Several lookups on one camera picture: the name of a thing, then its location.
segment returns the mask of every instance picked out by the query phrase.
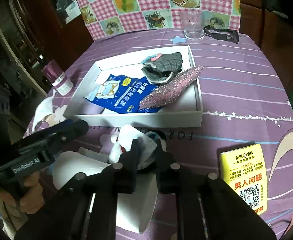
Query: screw head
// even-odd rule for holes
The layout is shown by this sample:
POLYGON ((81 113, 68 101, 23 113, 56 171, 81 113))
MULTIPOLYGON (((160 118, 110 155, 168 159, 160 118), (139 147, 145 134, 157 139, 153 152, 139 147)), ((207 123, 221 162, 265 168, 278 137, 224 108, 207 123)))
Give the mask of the screw head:
POLYGON ((119 169, 122 169, 123 165, 122 163, 114 163, 112 167, 116 170, 119 170, 119 169))
POLYGON ((85 178, 85 176, 86 176, 85 173, 79 172, 79 173, 76 174, 75 179, 76 180, 82 180, 82 179, 85 178))
POLYGON ((178 163, 172 163, 172 164, 170 165, 170 168, 173 169, 173 170, 178 170, 180 167, 181 167, 181 166, 180 166, 180 164, 178 164, 178 163))
POLYGON ((208 174, 208 178, 209 179, 217 179, 217 174, 214 173, 214 172, 211 172, 211 173, 208 174))

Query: gray plaid fabric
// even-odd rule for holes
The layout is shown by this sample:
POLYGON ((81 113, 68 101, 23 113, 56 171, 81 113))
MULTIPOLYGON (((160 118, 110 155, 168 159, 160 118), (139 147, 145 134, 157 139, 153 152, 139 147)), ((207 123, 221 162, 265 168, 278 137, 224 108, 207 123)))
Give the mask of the gray plaid fabric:
POLYGON ((163 54, 156 61, 148 59, 143 65, 143 73, 151 84, 166 84, 181 72, 182 55, 180 52, 163 54))

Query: white bottle label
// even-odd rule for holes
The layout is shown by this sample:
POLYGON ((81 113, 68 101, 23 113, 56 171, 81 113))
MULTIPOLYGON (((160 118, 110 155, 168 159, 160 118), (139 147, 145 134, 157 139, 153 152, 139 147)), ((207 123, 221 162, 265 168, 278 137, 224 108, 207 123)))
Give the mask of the white bottle label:
POLYGON ((61 81, 64 79, 65 77, 65 73, 63 72, 57 79, 56 81, 52 84, 55 89, 62 95, 65 96, 67 93, 69 93, 71 91, 71 89, 73 88, 73 83, 67 79, 65 81, 64 84, 62 84, 60 87, 56 87, 57 85, 59 85, 61 83, 61 81))
POLYGON ((56 79, 56 81, 54 83, 52 83, 52 85, 54 87, 59 85, 61 83, 61 81, 64 79, 65 76, 66 76, 66 74, 64 72, 62 72, 62 74, 56 79))

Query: table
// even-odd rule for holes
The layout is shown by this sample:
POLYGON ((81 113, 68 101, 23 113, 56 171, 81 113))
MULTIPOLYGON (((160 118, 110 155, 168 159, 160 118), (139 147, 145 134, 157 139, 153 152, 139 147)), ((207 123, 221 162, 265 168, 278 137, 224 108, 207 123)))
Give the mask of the table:
MULTIPOLYGON (((149 30, 96 42, 66 74, 77 87, 96 60, 174 46, 170 39, 175 36, 183 37, 183 31, 149 30)), ((247 35, 239 36, 239 44, 210 37, 176 44, 189 45, 196 65, 206 66, 200 75, 205 113, 201 128, 161 130, 167 135, 168 150, 176 161, 200 174, 218 173, 220 152, 255 142, 262 146, 269 179, 279 143, 289 144, 284 147, 287 153, 277 163, 268 184, 268 209, 261 215, 279 239, 293 214, 293 112, 280 79, 262 51, 247 35)), ((57 93, 53 99, 54 110, 67 105, 70 98, 57 93)), ((88 133, 69 144, 67 150, 77 152, 83 146, 107 154, 112 148, 110 135, 118 129, 90 127, 88 133)), ((117 239, 170 239, 175 232, 175 197, 159 194, 147 230, 139 235, 117 228, 117 239)))

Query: white box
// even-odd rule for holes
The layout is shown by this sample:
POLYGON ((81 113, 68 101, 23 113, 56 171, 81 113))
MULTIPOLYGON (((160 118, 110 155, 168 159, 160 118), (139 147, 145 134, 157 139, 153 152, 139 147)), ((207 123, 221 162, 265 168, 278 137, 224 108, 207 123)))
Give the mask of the white box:
POLYGON ((174 103, 163 107, 157 113, 118 114, 105 109, 101 114, 84 114, 84 108, 88 108, 88 104, 89 107, 92 105, 84 97, 94 90, 95 86, 104 83, 110 74, 142 78, 142 60, 149 55, 174 52, 180 52, 182 55, 182 71, 195 66, 190 46, 146 49, 96 61, 73 93, 64 116, 75 116, 92 126, 121 127, 128 123, 134 127, 151 128, 200 127, 203 106, 199 79, 194 81, 174 103))

